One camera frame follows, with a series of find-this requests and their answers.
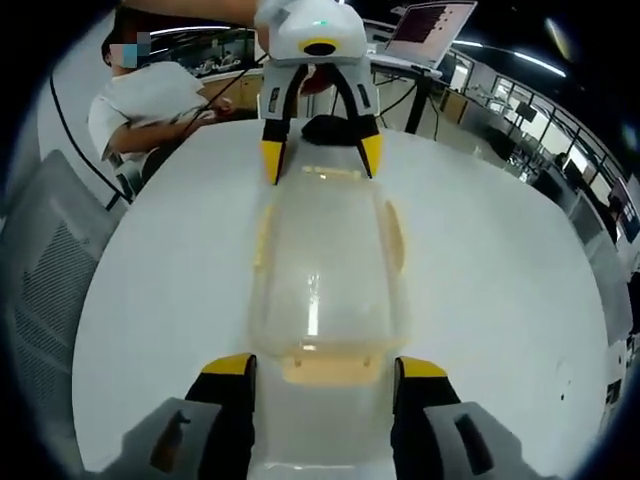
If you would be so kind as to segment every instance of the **transparent plastic container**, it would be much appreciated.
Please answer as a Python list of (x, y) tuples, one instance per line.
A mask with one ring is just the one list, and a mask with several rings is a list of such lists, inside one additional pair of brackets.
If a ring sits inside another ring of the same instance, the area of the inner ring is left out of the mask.
[(359, 172), (290, 172), (265, 214), (251, 338), (294, 382), (373, 380), (406, 342), (405, 243), (395, 208)]

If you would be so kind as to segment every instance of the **black cable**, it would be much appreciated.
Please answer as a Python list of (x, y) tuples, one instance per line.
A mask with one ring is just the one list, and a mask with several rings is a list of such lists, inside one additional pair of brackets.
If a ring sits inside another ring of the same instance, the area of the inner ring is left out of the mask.
[(437, 142), (438, 141), (438, 127), (440, 126), (440, 114), (438, 113), (438, 109), (436, 108), (435, 104), (433, 103), (433, 97), (431, 96), (431, 94), (429, 94), (428, 97), (429, 97), (429, 103), (431, 103), (431, 108), (433, 108), (433, 111), (436, 114), (436, 129), (433, 132), (433, 141)]
[(389, 83), (393, 83), (393, 82), (395, 82), (396, 80), (400, 80), (400, 77), (392, 77), (392, 78), (390, 78), (389, 80), (385, 80), (384, 82), (376, 83), (376, 84), (375, 84), (375, 86), (376, 86), (376, 87), (381, 87), (381, 86), (383, 86), (383, 85), (387, 85), (387, 84), (389, 84)]
[(397, 102), (395, 102), (395, 103), (394, 103), (394, 104), (392, 104), (391, 106), (389, 106), (389, 107), (385, 108), (383, 111), (381, 111), (379, 116), (380, 116), (380, 117), (381, 117), (381, 116), (383, 116), (383, 115), (384, 115), (385, 113), (387, 113), (389, 110), (394, 109), (394, 108), (396, 108), (398, 105), (400, 105), (400, 104), (404, 101), (404, 99), (405, 99), (405, 98), (407, 98), (409, 95), (411, 95), (411, 92), (413, 92), (413, 91), (416, 89), (416, 87), (417, 87), (417, 86), (418, 86), (418, 84), (417, 84), (417, 83), (414, 83), (414, 84), (413, 84), (413, 87), (411, 87), (409, 90), (407, 90), (407, 92), (406, 92), (402, 97), (400, 97), (400, 99), (399, 99)]
[(333, 107), (331, 108), (331, 115), (336, 113), (336, 105), (338, 104), (338, 89), (336, 88), (336, 95), (333, 98)]
[(84, 152), (80, 149), (80, 147), (76, 143), (75, 139), (73, 138), (73, 135), (71, 134), (71, 130), (69, 130), (69, 125), (67, 124), (67, 121), (64, 118), (64, 114), (62, 113), (62, 107), (60, 106), (60, 99), (58, 98), (58, 94), (56, 92), (56, 87), (53, 84), (53, 73), (49, 77), (49, 86), (51, 88), (51, 96), (53, 97), (53, 103), (55, 104), (56, 110), (58, 111), (58, 116), (60, 117), (60, 122), (62, 122), (62, 127), (64, 128), (64, 131), (67, 134), (67, 137), (69, 138), (69, 141), (71, 142), (71, 145), (73, 145), (73, 148), (75, 149), (75, 151), (78, 153), (78, 155), (80, 155), (80, 158), (82, 159), (84, 164), (87, 167), (89, 167), (89, 169), (93, 173), (95, 173), (98, 176), (98, 178), (100, 178), (100, 180), (102, 180), (104, 182), (105, 185), (107, 185), (111, 190), (113, 190), (113, 192), (116, 194), (116, 196), (122, 198), (125, 202), (127, 202), (129, 205), (131, 205), (131, 199), (127, 195), (125, 195), (123, 192), (121, 192), (119, 188), (117, 188), (115, 185), (113, 185), (107, 179), (107, 177), (105, 177), (102, 174), (102, 172), (100, 172), (100, 170), (98, 170), (96, 168), (96, 166), (93, 163), (91, 163), (91, 161), (86, 157)]
[[(260, 57), (258, 60), (256, 60), (257, 64), (260, 64), (260, 62), (262, 62), (262, 60), (264, 60), (265, 58), (267, 58), (267, 53), (265, 53), (262, 57)], [(209, 107), (211, 107), (211, 105), (213, 105), (213, 102), (215, 102), (218, 98), (220, 98), (222, 96), (222, 94), (224, 92), (226, 92), (227, 90), (229, 90), (233, 85), (236, 84), (236, 82), (238, 82), (242, 77), (244, 77), (249, 70), (252, 70), (254, 68), (254, 65), (245, 68), (239, 75), (237, 75), (236, 77), (233, 78), (233, 80), (231, 80), (222, 90), (220, 90), (211, 100), (209, 100), (209, 102), (202, 108), (200, 108), (196, 114), (193, 116), (193, 118), (191, 119), (191, 121), (187, 124), (186, 128), (184, 129), (184, 131), (182, 132), (182, 135), (180, 135), (179, 138), (184, 137), (184, 135), (187, 133), (187, 131), (191, 128), (191, 126), (193, 125), (193, 123), (198, 119), (198, 117), (205, 111), (207, 111), (209, 109)]]

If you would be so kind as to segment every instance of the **gray chair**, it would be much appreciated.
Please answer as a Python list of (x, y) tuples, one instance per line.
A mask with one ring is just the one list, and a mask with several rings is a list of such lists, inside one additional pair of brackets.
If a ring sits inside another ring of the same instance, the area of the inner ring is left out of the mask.
[(16, 376), (42, 439), (71, 475), (84, 470), (71, 403), (76, 332), (115, 227), (64, 155), (54, 151), (0, 235), (1, 313)]

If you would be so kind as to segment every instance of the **white tabletop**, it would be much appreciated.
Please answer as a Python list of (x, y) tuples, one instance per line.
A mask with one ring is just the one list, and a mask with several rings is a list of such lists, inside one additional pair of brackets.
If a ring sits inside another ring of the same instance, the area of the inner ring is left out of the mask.
[[(519, 437), (540, 474), (584, 460), (603, 414), (604, 316), (563, 212), (511, 175), (385, 131), (378, 177), (408, 236), (411, 343)], [(201, 129), (158, 172), (98, 266), (78, 329), (76, 432), (101, 470), (122, 436), (213, 359), (246, 351), (265, 181), (262, 123)], [(359, 164), (355, 149), (298, 145), (294, 166)]]

